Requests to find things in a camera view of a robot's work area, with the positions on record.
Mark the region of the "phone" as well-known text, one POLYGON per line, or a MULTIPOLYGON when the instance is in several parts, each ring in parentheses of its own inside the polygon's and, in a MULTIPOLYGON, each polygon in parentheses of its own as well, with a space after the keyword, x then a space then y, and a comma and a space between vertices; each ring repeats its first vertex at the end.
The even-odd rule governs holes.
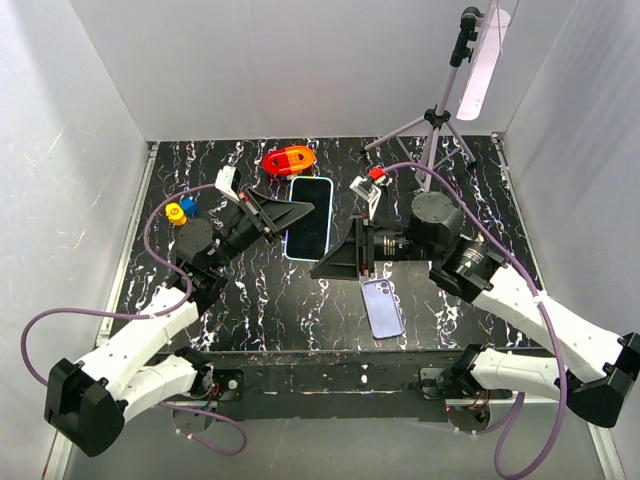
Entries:
POLYGON ((293 224, 285 237, 284 255, 291 260, 319 261, 329 249, 334 184, 326 177, 298 176, 292 180, 289 200, 314 209, 293 224))

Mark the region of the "lilac phone case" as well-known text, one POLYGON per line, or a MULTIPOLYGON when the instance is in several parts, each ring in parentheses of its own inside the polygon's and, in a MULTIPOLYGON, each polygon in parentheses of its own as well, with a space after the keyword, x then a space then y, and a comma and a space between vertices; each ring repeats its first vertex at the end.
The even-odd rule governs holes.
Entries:
POLYGON ((392 283, 387 279, 365 281, 361 293, 373 338, 386 340, 401 336, 404 326, 392 283))

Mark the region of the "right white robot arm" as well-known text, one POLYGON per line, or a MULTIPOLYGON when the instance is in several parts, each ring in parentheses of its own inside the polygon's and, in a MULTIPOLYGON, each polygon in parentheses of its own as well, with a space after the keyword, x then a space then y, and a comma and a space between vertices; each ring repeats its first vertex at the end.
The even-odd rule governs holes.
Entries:
POLYGON ((583 420, 616 425, 639 376, 639 336, 621 336, 589 323, 529 285, 488 243, 461 233, 463 213, 440 192, 418 194, 407 227, 354 215, 346 237, 311 270, 316 279, 357 280, 378 261, 428 261, 440 289, 496 315, 562 359, 501 353, 472 344, 433 379, 431 392, 475 397, 519 391, 565 400, 583 420))

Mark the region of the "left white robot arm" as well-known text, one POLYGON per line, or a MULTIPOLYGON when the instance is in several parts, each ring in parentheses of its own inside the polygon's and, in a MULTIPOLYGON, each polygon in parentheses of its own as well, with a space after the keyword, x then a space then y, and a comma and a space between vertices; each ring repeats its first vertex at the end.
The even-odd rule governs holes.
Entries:
POLYGON ((113 337, 76 361, 59 360, 47 380, 44 418, 89 457, 106 451, 124 426, 147 409, 176 396, 205 398, 213 365, 190 347, 151 366, 159 350, 198 320, 219 298, 222 267, 260 238, 276 240, 314 209, 308 202, 278 200, 248 188, 237 194, 225 232, 205 218, 179 226, 176 272, 144 309, 113 337))

